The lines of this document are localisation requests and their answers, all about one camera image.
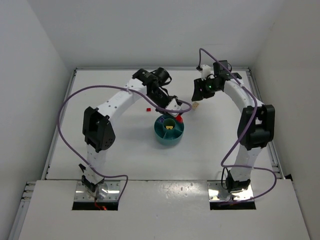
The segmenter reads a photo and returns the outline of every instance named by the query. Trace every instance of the white enclosure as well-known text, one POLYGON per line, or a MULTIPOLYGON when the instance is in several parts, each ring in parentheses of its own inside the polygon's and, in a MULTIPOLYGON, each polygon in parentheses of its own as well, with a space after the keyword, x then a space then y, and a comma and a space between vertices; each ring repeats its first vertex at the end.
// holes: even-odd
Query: white enclosure
POLYGON ((312 239, 320 239, 319 9, 317 0, 287 2, 254 67, 262 99, 277 109, 275 142, 312 239))
POLYGON ((28 2, 66 65, 74 69, 195 66, 200 47, 247 67, 254 63, 283 0, 28 2))
POLYGON ((41 177, 70 72, 26 0, 0 1, 0 240, 41 177))

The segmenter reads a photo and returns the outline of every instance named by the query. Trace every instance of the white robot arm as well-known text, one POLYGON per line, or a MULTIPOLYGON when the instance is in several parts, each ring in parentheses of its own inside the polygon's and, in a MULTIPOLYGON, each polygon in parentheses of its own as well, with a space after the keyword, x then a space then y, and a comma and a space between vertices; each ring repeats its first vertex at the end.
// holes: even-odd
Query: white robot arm
MULTIPOLYGON (((220 63, 228 68, 226 60, 220 61, 220 63)), ((201 65, 197 69, 201 72, 201 78, 194 80, 192 101, 201 101, 213 97, 217 91, 225 92, 241 112, 237 131, 239 137, 253 113, 254 100, 218 63, 213 64, 214 74, 211 73, 211 67, 208 65, 201 65)), ((234 75, 243 85, 242 77, 238 73, 234 73, 234 75)), ((240 141, 239 152, 234 163, 237 166, 249 167, 231 168, 226 178, 228 192, 239 192, 248 188, 251 171, 257 156, 274 137, 275 108, 272 105, 264 105, 258 99, 256 101, 257 112, 255 117, 257 121, 251 123, 240 141)))
MULTIPOLYGON (((108 149, 114 143, 116 136, 113 126, 117 123, 118 118, 137 100, 141 98, 139 94, 132 93, 135 90, 143 95, 148 96, 160 108, 166 110, 181 110, 181 102, 177 96, 169 96, 168 91, 163 86, 171 82, 169 73, 159 67, 153 72, 140 69, 132 79, 124 86, 127 91, 117 92, 111 99, 97 106, 95 109, 88 107, 84 111, 82 133, 87 143, 87 161, 90 167, 99 171, 102 169, 108 149)), ((179 113, 167 113, 177 117, 179 113)), ((95 192, 97 184, 103 181, 103 177, 95 174, 90 167, 79 165, 83 175, 82 183, 95 192)))

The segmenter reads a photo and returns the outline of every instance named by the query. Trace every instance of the red block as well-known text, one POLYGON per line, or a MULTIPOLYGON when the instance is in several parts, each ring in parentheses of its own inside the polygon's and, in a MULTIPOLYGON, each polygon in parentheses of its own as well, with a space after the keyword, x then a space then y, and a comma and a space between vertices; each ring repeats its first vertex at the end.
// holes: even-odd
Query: red block
POLYGON ((184 120, 182 119, 182 117, 180 115, 178 115, 175 119, 181 124, 184 122, 184 120))

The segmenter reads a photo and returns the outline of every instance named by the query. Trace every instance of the black joint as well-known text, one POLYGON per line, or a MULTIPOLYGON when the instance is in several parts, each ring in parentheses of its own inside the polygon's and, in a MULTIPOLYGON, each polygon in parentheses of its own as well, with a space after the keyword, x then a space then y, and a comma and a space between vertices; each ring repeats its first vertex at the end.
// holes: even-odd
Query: black joint
MULTIPOLYGON (((227 60, 221 60, 219 61, 226 69, 228 69, 228 61, 227 60)), ((213 64, 213 72, 215 76, 219 76, 220 74, 228 73, 227 70, 225 70, 219 63, 215 62, 213 64)))
POLYGON ((86 170, 86 167, 85 167, 85 166, 83 166, 81 163, 79 164, 79 167, 80 167, 81 171, 84 173, 84 172, 85 172, 85 170, 86 170))
POLYGON ((146 95, 160 108, 165 109, 171 100, 176 98, 176 96, 169 96, 168 91, 162 88, 171 82, 169 73, 162 67, 153 72, 139 69, 133 74, 132 78, 139 79, 146 86, 146 95))
POLYGON ((235 181, 231 176, 231 173, 228 172, 228 176, 225 180, 226 189, 228 193, 236 193, 241 192, 243 190, 247 190, 250 185, 251 180, 248 179, 247 181, 235 181))
POLYGON ((110 148, 116 139, 109 116, 102 116, 98 108, 93 109, 90 106, 84 111, 82 133, 85 142, 97 153, 110 148))
POLYGON ((92 182, 88 181, 88 180, 86 179, 86 176, 85 176, 85 175, 82 175, 82 177, 81 177, 81 182, 82 182, 83 185, 85 185, 85 187, 86 187, 87 189, 89 189, 91 192, 94 193, 94 192, 96 191, 98 184, 93 184, 92 182))
MULTIPOLYGON (((237 136, 239 137, 249 122, 254 108, 248 106, 242 110, 237 136)), ((264 148, 274 139, 276 110, 272 105, 262 105, 257 108, 255 118, 250 124, 246 134, 240 141, 247 150, 252 148, 264 148)))

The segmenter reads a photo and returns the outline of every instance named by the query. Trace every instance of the teal container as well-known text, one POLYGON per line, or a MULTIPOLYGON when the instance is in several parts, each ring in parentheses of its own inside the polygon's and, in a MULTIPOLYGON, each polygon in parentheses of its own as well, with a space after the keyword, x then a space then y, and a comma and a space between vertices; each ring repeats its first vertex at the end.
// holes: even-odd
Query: teal container
POLYGON ((159 143, 165 146, 174 146, 180 142, 184 129, 185 125, 171 115, 161 115, 154 123, 155 137, 159 143))

